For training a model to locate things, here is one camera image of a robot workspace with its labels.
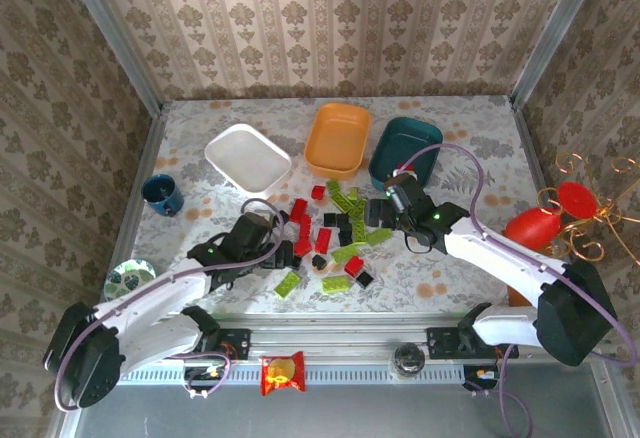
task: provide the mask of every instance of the red block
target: red block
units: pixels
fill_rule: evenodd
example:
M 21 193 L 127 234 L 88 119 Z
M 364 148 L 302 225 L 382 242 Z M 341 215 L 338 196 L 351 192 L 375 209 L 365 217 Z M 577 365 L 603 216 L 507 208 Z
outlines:
M 300 217 L 300 239 L 308 240 L 311 236 L 311 217 L 309 215 L 302 215 Z
M 314 186 L 313 190 L 311 190 L 311 198 L 313 198 L 314 200 L 321 200 L 322 198 L 324 198 L 324 190 L 325 187 L 322 185 Z
M 300 223 L 300 218 L 304 215 L 304 212 L 307 211 L 307 200 L 301 200 L 298 198 L 293 204 L 293 208 L 291 209 L 291 213 L 289 214 L 289 221 L 292 223 Z
M 344 265 L 344 271 L 346 271 L 349 276 L 355 278 L 363 266 L 364 261 L 359 256 L 354 256 L 349 261 L 347 261 L 346 265 Z
M 329 228 L 320 228 L 316 239 L 316 253 L 326 255 L 327 251 L 329 251 L 329 240 L 331 240 L 331 230 Z
M 301 239 L 293 245 L 293 253 L 302 258 L 304 255 L 309 253 L 312 248 L 311 242 L 308 239 Z

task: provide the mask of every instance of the green lego brick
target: green lego brick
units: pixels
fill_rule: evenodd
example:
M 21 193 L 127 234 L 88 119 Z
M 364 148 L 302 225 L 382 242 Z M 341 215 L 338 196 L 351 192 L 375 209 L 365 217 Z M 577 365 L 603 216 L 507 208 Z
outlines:
M 349 193 L 347 194 L 347 200 L 349 200 L 354 205 L 358 202 L 358 188 L 356 187 L 349 188 Z
M 340 183 L 336 180 L 327 181 L 327 190 L 329 190 L 329 195 L 333 196 L 336 193 L 340 193 Z
M 344 263 L 346 261 L 349 261 L 353 256 L 356 256 L 357 254 L 358 249 L 356 248 L 356 245 L 352 243 L 348 246 L 343 246 L 342 248 L 337 249 L 336 251 L 331 253 L 331 256 L 333 256 L 333 261 L 335 261 L 336 263 Z
M 353 205 L 351 204 L 351 202 L 349 200 L 347 200 L 347 197 L 344 196 L 340 192 L 338 192 L 338 193 L 336 193 L 334 195 L 331 195 L 331 201 L 333 201 L 333 203 L 343 213 L 349 213 L 351 211 L 351 209 L 353 208 Z
M 369 246 L 376 246 L 383 241 L 387 241 L 392 236 L 393 231 L 391 231 L 389 228 L 378 228 L 376 231 L 367 233 L 367 244 Z
M 358 202 L 353 205 L 353 208 L 349 212 L 349 216 L 354 220 L 362 220 L 364 218 L 365 206 L 367 206 L 367 200 L 360 198 Z
M 322 280 L 323 293 L 340 293 L 349 291 L 351 288 L 351 280 L 347 275 L 331 276 Z
M 353 222 L 353 244 L 365 245 L 367 243 L 367 232 L 365 231 L 364 221 L 356 220 Z
M 287 276 L 284 277 L 284 280 L 280 282 L 276 289 L 274 290 L 280 297 L 286 298 L 291 291 L 298 286 L 300 283 L 300 277 L 296 275 L 293 271 L 287 273 Z

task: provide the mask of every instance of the blue mug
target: blue mug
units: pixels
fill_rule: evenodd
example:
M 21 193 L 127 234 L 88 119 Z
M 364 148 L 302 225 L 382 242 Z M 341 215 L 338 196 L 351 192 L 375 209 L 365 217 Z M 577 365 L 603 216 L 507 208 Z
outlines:
M 175 216 L 184 205 L 184 197 L 169 175 L 149 178 L 142 185 L 142 198 L 162 216 Z

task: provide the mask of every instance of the patterned wallpaper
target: patterned wallpaper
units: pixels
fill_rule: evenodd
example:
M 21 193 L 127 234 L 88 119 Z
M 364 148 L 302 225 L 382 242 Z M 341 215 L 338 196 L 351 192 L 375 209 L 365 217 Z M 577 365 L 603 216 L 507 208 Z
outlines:
M 557 0 L 109 0 L 165 101 L 508 94 Z
M 0 437 L 44 436 L 44 350 L 99 297 L 149 123 L 80 0 L 0 0 Z
M 640 0 L 586 0 L 526 111 L 549 182 L 564 179 L 553 166 L 563 151 L 588 158 L 604 196 L 616 196 L 639 178 L 640 168 L 619 175 L 610 163 L 618 155 L 640 160 Z M 577 178 L 584 182 L 585 176 L 583 170 Z M 640 217 L 636 190 L 621 205 L 629 216 Z M 618 229 L 640 255 L 640 225 Z M 640 346 L 640 267 L 606 230 L 595 229 L 594 235 L 608 249 L 600 267 L 605 284 Z M 625 370 L 625 376 L 640 411 L 640 369 Z

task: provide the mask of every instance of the snack bag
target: snack bag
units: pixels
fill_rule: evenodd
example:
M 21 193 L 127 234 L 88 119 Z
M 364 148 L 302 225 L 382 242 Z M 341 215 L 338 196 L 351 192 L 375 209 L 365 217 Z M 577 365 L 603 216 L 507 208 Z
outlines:
M 305 391 L 304 356 L 299 351 L 292 356 L 262 357 L 260 392 L 266 396 L 274 390 L 295 388 Z

